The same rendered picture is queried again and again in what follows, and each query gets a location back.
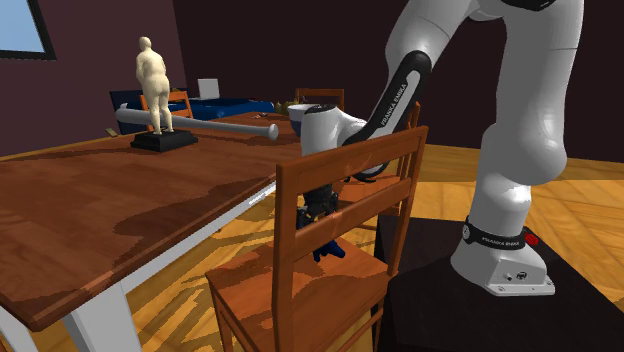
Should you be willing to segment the wooden slat-back chair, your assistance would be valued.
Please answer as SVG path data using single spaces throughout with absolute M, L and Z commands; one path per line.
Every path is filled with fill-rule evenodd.
M 416 127 L 418 123 L 418 118 L 420 115 L 420 103 L 416 102 L 415 106 L 410 113 L 410 117 L 408 118 L 407 127 Z M 360 199 L 366 198 L 373 193 L 395 183 L 400 180 L 401 177 L 405 176 L 408 171 L 408 166 L 410 163 L 410 155 L 402 156 L 397 159 L 397 168 L 395 172 L 382 172 L 381 174 L 372 178 L 371 183 L 358 181 L 354 178 L 334 183 L 334 191 L 338 192 L 339 196 L 339 206 L 348 206 L 351 203 L 357 202 Z M 383 212 L 386 215 L 399 215 L 401 203 L 397 203 L 391 208 L 387 209 Z M 357 228 L 367 229 L 367 230 L 375 230 L 376 226 L 361 224 L 358 225 Z
M 328 88 L 296 88 L 295 89 L 295 100 L 297 104 L 292 105 L 290 110 L 292 111 L 300 111 L 306 113 L 310 111 L 311 113 L 324 112 L 332 110 L 332 107 L 329 104 L 318 105 L 318 104 L 308 104 L 302 103 L 300 101 L 303 97 L 337 97 L 338 104 L 337 108 L 341 111 L 344 111 L 344 90 L 343 89 L 328 89 Z
M 141 102 L 143 110 L 148 111 L 149 109 L 148 109 L 147 101 L 144 95 L 141 94 L 139 97 L 140 97 L 140 102 Z M 174 89 L 172 92 L 170 92 L 169 104 L 173 104 L 175 108 L 175 107 L 182 107 L 182 103 L 184 103 L 184 107 L 178 110 L 175 110 L 175 109 L 171 110 L 171 114 L 193 119 L 194 116 L 193 116 L 193 112 L 190 106 L 190 101 L 189 101 L 187 92 L 178 90 L 178 89 Z M 151 124 L 147 125 L 147 131 L 150 131 L 150 132 L 154 131 L 154 128 Z
M 280 163 L 276 167 L 274 239 L 207 272 L 224 352 L 326 352 L 372 307 L 381 308 L 396 275 L 410 220 L 425 126 Z M 398 182 L 297 230 L 299 195 L 410 155 Z M 397 203 L 391 257 L 382 262 L 342 234 Z M 335 240 L 345 251 L 313 259 Z

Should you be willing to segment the small blue object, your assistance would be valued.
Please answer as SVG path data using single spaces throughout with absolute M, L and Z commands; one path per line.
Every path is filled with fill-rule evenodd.
M 313 259 L 316 262 L 319 262 L 321 260 L 321 257 L 325 257 L 327 255 L 333 255 L 338 258 L 345 257 L 345 251 L 337 244 L 335 240 L 332 240 L 324 244 L 323 246 L 317 248 L 316 250 L 312 252 L 312 254 L 313 254 Z

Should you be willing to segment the grey baseball bat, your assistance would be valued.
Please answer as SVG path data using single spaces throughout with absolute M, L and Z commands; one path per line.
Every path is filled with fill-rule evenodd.
M 120 108 L 116 111 L 116 118 L 120 122 L 149 125 L 153 123 L 149 111 Z M 275 124 L 269 126 L 249 126 L 213 121 L 196 120 L 185 117 L 172 116 L 171 125 L 173 127 L 207 128 L 220 131 L 238 132 L 267 137 L 276 140 L 279 129 Z

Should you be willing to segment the white laptop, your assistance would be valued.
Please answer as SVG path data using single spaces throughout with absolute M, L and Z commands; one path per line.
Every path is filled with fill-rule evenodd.
M 220 97 L 219 81 L 217 78 L 200 78 L 197 80 L 199 98 L 217 99 Z

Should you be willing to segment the dark robot stand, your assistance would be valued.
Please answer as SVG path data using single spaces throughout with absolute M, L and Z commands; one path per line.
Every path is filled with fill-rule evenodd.
M 457 274 L 462 224 L 410 220 L 391 279 L 380 352 L 624 352 L 624 312 L 543 241 L 556 292 L 497 297 Z

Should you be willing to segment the cream figure on black base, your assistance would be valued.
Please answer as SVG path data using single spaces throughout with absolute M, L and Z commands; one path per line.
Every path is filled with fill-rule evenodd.
M 137 135 L 131 146 L 164 152 L 197 143 L 198 139 L 189 131 L 173 129 L 168 107 L 170 82 L 162 56 L 152 49 L 148 37 L 139 38 L 139 47 L 141 52 L 136 57 L 136 77 L 142 86 L 153 131 Z

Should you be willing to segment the wooden table with white legs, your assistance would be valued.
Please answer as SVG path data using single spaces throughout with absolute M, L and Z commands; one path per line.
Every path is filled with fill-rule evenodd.
M 197 142 L 157 153 L 130 136 L 0 162 L 0 346 L 63 322 L 81 352 L 141 352 L 126 296 L 275 187 L 298 156 L 281 115 L 191 125 Z

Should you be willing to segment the window with dark frame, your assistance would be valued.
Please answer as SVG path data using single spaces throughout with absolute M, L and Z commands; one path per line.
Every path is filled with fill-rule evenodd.
M 56 59 L 38 0 L 0 0 L 0 59 Z

